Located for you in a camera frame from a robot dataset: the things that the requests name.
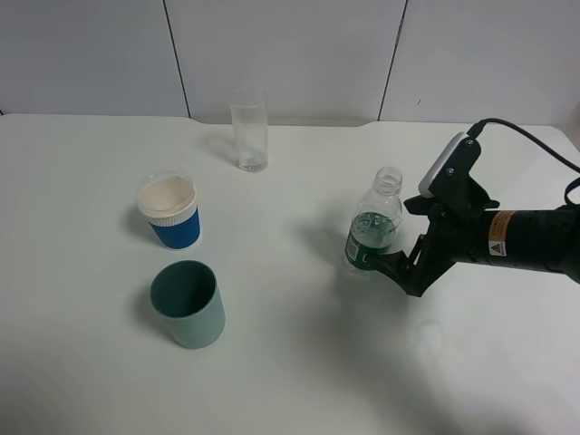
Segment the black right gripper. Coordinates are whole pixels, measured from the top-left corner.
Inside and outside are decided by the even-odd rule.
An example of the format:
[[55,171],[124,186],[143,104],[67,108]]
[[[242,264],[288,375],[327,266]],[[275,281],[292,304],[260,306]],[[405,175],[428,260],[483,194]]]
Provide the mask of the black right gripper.
[[490,264],[488,241],[483,235],[488,228],[486,210],[465,220],[453,216],[436,198],[418,195],[405,199],[403,205],[409,214],[429,219],[427,233],[418,238],[410,256],[403,251],[367,256],[367,263],[375,271],[402,290],[421,297],[457,263]]

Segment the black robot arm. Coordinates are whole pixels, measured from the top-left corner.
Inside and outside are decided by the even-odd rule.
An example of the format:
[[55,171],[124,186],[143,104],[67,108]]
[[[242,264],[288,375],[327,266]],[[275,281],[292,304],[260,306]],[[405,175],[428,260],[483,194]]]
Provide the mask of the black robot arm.
[[532,270],[579,281],[579,209],[486,210],[463,218],[434,199],[407,200],[419,205],[430,224],[411,253],[372,254],[366,262],[411,296],[425,291],[457,263]]

